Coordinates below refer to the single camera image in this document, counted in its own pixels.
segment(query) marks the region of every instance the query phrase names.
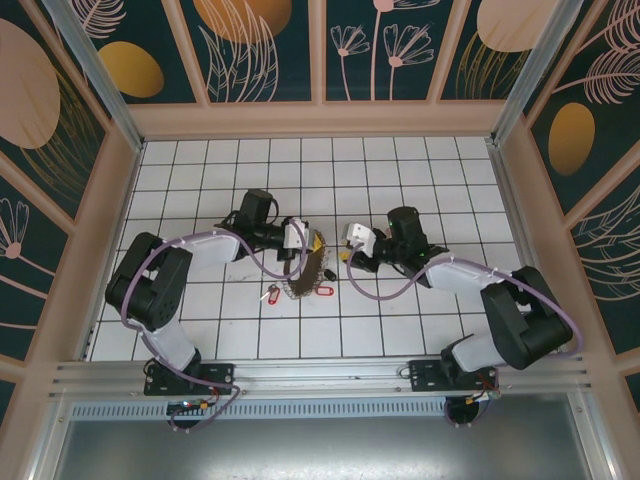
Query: small black object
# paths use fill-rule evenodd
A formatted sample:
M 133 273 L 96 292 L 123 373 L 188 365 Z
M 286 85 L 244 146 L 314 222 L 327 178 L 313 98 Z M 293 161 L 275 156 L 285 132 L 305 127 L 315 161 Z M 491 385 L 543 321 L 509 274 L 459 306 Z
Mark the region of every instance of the small black object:
M 196 378 L 214 383 L 233 384 L 235 366 L 232 363 L 202 363 Z M 146 380 L 144 395 L 148 397 L 164 397 L 171 395 L 210 397 L 211 390 L 206 385 L 188 382 L 175 375 L 167 367 L 152 361 L 145 369 Z M 217 389 L 220 395 L 230 395 L 230 388 Z
M 512 276 L 556 301 L 535 268 L 523 267 Z M 527 368 L 573 338 L 569 325 L 554 310 L 516 286 L 507 282 L 492 283 L 480 294 L 496 350 L 515 369 Z M 518 304 L 529 305 L 531 311 L 522 314 Z
M 326 278 L 330 282 L 335 282 L 338 279 L 338 276 L 327 268 L 324 271 L 324 278 Z
M 445 374 L 441 360 L 412 360 L 409 362 L 409 381 L 413 392 L 459 392 L 484 390 L 482 380 L 493 388 L 495 368 L 481 368 L 475 372 L 459 372 L 452 380 Z
M 407 278 L 412 278 L 433 257 L 448 252 L 444 247 L 429 243 L 420 225 L 420 214 L 415 207 L 394 208 L 387 214 L 391 236 L 374 228 L 376 241 L 373 255 L 356 252 L 351 266 L 370 273 L 377 273 L 380 264 L 394 265 Z M 418 278 L 418 284 L 430 288 L 426 275 Z
M 447 397 L 444 402 L 444 414 L 458 425 L 472 423 L 479 413 L 480 404 L 473 402 L 467 405 L 465 397 Z

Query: golden circle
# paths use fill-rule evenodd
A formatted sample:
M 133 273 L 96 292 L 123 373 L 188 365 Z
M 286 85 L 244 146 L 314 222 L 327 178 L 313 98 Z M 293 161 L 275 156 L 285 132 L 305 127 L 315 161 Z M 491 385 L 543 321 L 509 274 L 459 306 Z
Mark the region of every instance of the golden circle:
M 230 42 L 254 43 L 261 36 L 254 34 L 249 39 L 249 32 L 254 28 L 250 25 L 245 2 L 256 21 L 264 19 L 274 37 L 289 23 L 291 0 L 193 0 L 202 21 L 216 35 Z
M 549 133 L 549 160 L 560 175 L 573 175 L 589 156 L 596 123 L 587 107 L 568 103 L 553 119 Z
M 160 65 L 144 49 L 129 42 L 113 42 L 98 52 L 118 90 L 132 97 L 160 93 L 164 75 Z

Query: gray floor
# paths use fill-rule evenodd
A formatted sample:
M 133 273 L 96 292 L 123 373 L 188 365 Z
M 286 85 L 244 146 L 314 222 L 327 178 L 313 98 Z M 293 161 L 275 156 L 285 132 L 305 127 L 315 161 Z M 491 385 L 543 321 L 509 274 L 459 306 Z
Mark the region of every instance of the gray floor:
M 443 418 L 229 420 L 185 436 L 165 423 L 77 422 L 58 480 L 579 480 L 562 397 L 508 397 L 471 429 Z

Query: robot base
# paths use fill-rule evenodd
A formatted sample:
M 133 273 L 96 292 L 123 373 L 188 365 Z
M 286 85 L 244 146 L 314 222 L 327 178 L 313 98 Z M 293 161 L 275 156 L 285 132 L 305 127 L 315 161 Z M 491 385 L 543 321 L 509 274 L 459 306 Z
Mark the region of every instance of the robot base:
M 233 384 L 233 371 L 235 366 L 232 363 L 203 363 L 200 365 L 196 378 L 214 383 Z M 147 378 L 144 382 L 144 395 L 147 397 L 168 397 L 168 396 L 211 396 L 211 389 L 205 385 L 190 383 L 171 370 L 157 362 L 151 362 L 145 369 Z M 230 395 L 230 388 L 218 390 L 220 395 Z
M 414 392 L 457 392 L 483 390 L 482 380 L 493 388 L 496 369 L 481 368 L 475 372 L 460 375 L 451 382 L 442 371 L 441 360 L 412 360 L 409 362 L 409 378 L 411 390 Z

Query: grid tile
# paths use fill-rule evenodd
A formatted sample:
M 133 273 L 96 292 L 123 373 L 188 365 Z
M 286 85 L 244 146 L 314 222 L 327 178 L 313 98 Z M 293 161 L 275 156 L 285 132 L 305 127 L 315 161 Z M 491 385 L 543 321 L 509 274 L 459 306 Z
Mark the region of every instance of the grid tile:
M 209 141 L 206 163 L 236 163 L 237 160 L 238 140 Z
M 333 187 L 333 164 L 331 162 L 303 163 L 302 187 Z
M 339 357 L 341 336 L 339 318 L 303 318 L 300 322 L 302 358 Z
M 433 183 L 436 185 L 464 185 L 464 173 L 458 160 L 434 160 L 431 162 Z
M 364 155 L 367 160 L 396 160 L 396 147 L 393 138 L 365 138 Z
M 163 218 L 196 218 L 200 192 L 197 190 L 167 192 Z
M 143 165 L 171 165 L 176 155 L 178 142 L 147 143 L 144 151 Z
M 299 163 L 270 164 L 269 165 L 269 188 L 270 189 L 271 188 L 300 188 L 300 164 Z
M 400 187 L 370 187 L 369 202 L 371 213 L 386 214 L 396 207 L 402 206 L 402 190 Z
M 460 158 L 489 158 L 487 144 L 482 137 L 456 137 Z
M 342 349 L 345 357 L 383 355 L 380 317 L 343 318 Z
M 202 189 L 233 189 L 235 177 L 236 166 L 233 164 L 207 165 L 204 167 Z
M 432 185 L 431 169 L 427 161 L 400 162 L 400 183 L 402 185 Z
M 203 165 L 174 166 L 171 171 L 169 190 L 199 190 L 203 172 Z
M 129 218 L 149 220 L 162 217 L 167 192 L 135 192 L 129 209 Z
M 298 358 L 300 322 L 297 318 L 278 318 L 260 322 L 259 358 Z
M 469 187 L 474 212 L 503 212 L 504 203 L 497 185 L 476 185 Z
M 497 183 L 491 160 L 462 160 L 462 167 L 469 185 L 494 185 Z
M 398 160 L 426 160 L 427 149 L 422 137 L 396 137 Z
M 140 232 L 169 238 L 211 229 L 240 207 L 248 188 L 268 187 L 281 217 L 302 213 L 325 237 L 326 267 L 339 281 L 323 285 L 335 293 L 291 300 L 282 291 L 278 302 L 268 305 L 259 300 L 261 294 L 272 283 L 282 283 L 248 258 L 191 270 L 179 312 L 187 336 L 204 358 L 439 353 L 461 338 L 462 325 L 465 332 L 486 331 L 482 307 L 423 287 L 391 301 L 370 300 L 347 280 L 346 266 L 338 261 L 340 237 L 351 222 L 385 231 L 388 211 L 411 205 L 418 208 L 431 243 L 446 241 L 458 256 L 505 270 L 518 268 L 491 161 L 486 149 L 480 149 L 483 142 L 376 137 L 150 143 L 118 240 L 122 250 L 110 269 Z M 258 257 L 282 273 L 274 250 Z M 393 293 L 406 282 L 388 265 L 377 275 L 360 270 L 353 275 L 376 295 Z M 101 310 L 89 350 L 93 359 L 149 358 L 142 342 L 119 324 L 116 310 L 109 305 Z
M 367 165 L 369 186 L 399 186 L 398 164 L 393 162 L 372 162 Z
M 207 157 L 206 140 L 189 140 L 178 142 L 175 164 L 204 163 Z
M 270 162 L 299 162 L 299 138 L 276 138 L 271 140 Z
M 221 320 L 218 333 L 218 360 L 258 358 L 258 320 Z
M 238 162 L 256 163 L 269 161 L 269 140 L 240 140 Z
M 140 167 L 140 174 L 136 183 L 136 190 L 166 190 L 171 177 L 171 167 L 163 165 L 149 165 Z
M 364 165 L 364 162 L 342 162 L 336 165 L 336 187 L 365 187 L 367 172 Z
M 382 317 L 386 355 L 424 355 L 420 317 Z
M 303 138 L 303 162 L 327 162 L 333 160 L 333 147 L 330 138 Z
M 364 160 L 362 138 L 334 138 L 333 158 L 336 161 Z
M 453 137 L 426 137 L 427 152 L 431 160 L 447 160 L 460 158 L 456 141 Z

